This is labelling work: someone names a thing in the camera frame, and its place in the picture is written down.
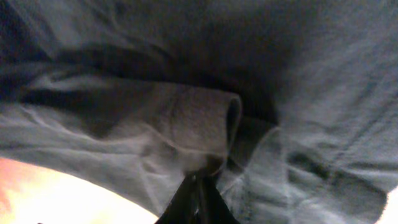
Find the dark green Nike t-shirt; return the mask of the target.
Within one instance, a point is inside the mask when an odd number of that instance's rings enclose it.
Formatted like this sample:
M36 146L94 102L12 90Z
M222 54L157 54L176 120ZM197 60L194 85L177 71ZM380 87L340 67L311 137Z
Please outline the dark green Nike t-shirt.
M1 155L161 216L375 223L397 187L396 1L1 2Z

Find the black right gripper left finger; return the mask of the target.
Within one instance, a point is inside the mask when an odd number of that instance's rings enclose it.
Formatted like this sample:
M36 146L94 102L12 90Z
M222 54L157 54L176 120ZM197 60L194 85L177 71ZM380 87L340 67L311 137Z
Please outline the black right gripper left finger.
M155 224L195 224L198 210L197 179L184 178L169 205Z

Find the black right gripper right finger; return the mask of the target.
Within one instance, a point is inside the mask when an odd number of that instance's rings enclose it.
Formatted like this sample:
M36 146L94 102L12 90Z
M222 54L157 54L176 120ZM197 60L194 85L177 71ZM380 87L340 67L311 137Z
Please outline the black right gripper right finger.
M213 180L197 180L198 220L201 224L239 224L218 192Z

